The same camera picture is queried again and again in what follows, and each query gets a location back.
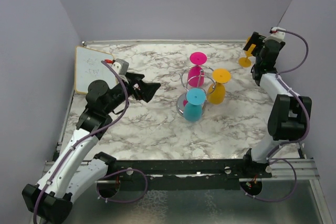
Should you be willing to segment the blue wine glass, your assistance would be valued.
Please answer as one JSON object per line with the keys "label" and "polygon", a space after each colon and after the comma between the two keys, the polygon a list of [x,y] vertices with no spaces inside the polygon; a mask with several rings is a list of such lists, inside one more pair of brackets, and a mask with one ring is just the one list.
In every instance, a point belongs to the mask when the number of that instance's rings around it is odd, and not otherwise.
{"label": "blue wine glass", "polygon": [[205,92],[200,88],[192,88],[186,94],[187,104],[183,116],[187,121],[196,122],[201,119],[203,104],[206,100]]}

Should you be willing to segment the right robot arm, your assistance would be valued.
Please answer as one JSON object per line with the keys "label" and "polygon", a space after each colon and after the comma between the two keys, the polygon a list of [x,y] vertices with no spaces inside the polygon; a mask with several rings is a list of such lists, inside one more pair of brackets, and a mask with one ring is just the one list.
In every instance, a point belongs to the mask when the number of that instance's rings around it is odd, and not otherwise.
{"label": "right robot arm", "polygon": [[269,164],[283,146],[302,142],[310,130],[311,98],[289,87],[275,67],[289,33],[280,27],[271,28],[269,36],[253,32],[244,46],[244,51],[255,57],[251,68],[253,80],[274,102],[267,123],[268,134],[244,155],[241,171],[246,177],[258,174],[260,166]]}

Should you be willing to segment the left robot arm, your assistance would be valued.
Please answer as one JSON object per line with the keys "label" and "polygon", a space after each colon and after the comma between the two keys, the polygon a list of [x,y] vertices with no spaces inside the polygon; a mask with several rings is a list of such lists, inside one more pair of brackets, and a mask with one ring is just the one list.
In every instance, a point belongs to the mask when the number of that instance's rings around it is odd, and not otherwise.
{"label": "left robot arm", "polygon": [[127,73],[126,79],[118,78],[113,88],[103,80],[95,80],[88,86],[87,105],[81,114],[65,150],[49,171],[34,185],[27,184],[22,196],[33,222],[38,218],[50,223],[63,223],[69,216],[75,201],[97,179],[110,179],[115,175],[115,158],[101,154],[80,165],[88,152],[98,143],[109,127],[115,124],[110,113],[121,104],[129,106],[128,98],[150,102],[160,83],[143,82],[144,75]]}

